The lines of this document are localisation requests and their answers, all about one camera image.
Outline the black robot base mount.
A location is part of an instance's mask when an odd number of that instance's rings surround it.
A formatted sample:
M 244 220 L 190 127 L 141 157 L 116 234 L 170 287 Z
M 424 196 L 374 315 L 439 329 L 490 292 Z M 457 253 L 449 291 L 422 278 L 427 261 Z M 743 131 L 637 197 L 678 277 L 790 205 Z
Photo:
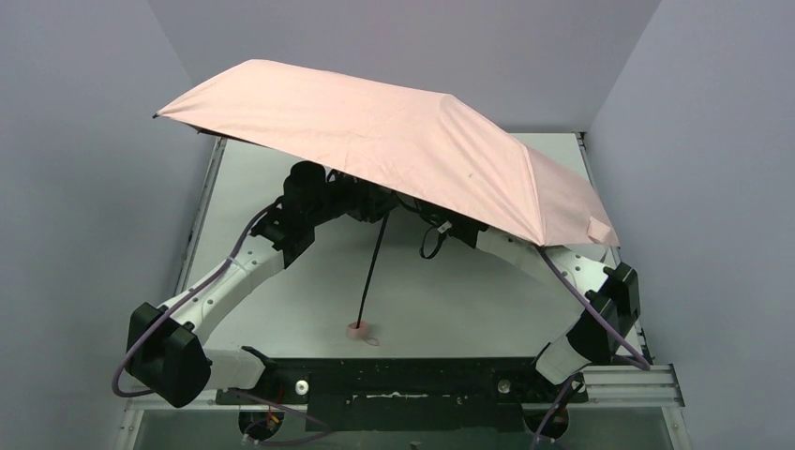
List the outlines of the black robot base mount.
M 498 432 L 560 435 L 567 407 L 588 400 L 584 377 L 567 389 L 547 381 L 532 357 L 276 358 L 250 389 L 219 390 L 238 406 L 241 431 L 272 443 L 299 411 L 309 434 L 348 431 Z

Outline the pink folding umbrella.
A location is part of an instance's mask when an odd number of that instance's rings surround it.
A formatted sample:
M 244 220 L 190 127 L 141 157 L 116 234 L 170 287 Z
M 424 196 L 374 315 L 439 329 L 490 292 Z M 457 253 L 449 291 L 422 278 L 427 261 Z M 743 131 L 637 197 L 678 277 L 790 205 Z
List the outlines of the pink folding umbrella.
M 584 177 L 450 94 L 252 59 L 157 117 L 391 189 L 429 227 L 468 219 L 541 247 L 620 243 Z

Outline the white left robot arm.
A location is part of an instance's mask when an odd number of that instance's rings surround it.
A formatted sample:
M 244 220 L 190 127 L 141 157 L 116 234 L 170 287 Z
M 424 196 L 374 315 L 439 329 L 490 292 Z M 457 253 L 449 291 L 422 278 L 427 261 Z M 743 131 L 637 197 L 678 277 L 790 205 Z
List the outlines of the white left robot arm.
M 208 350 L 218 325 L 269 278 L 292 265 L 315 241 L 317 227 L 342 216 L 374 223 L 399 205 L 380 185 L 322 165 L 291 167 L 283 192 L 258 212 L 230 254 L 207 276 L 155 307 L 131 314 L 123 370 L 175 408 L 205 390 L 251 389 L 269 365 L 250 346 Z

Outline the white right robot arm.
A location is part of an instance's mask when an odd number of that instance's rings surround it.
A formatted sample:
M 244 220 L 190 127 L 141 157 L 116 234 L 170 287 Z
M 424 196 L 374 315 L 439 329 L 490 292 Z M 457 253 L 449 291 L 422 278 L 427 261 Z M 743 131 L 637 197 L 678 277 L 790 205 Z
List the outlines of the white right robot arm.
M 457 239 L 467 247 L 490 254 L 515 267 L 558 296 L 572 319 L 537 354 L 534 370 L 558 385 L 587 366 L 621 359 L 641 370 L 651 362 L 627 340 L 639 315 L 637 273 L 626 264 L 610 267 L 568 247 L 541 247 L 508 232 L 473 220 L 433 223 L 437 235 L 431 259 L 443 243 Z

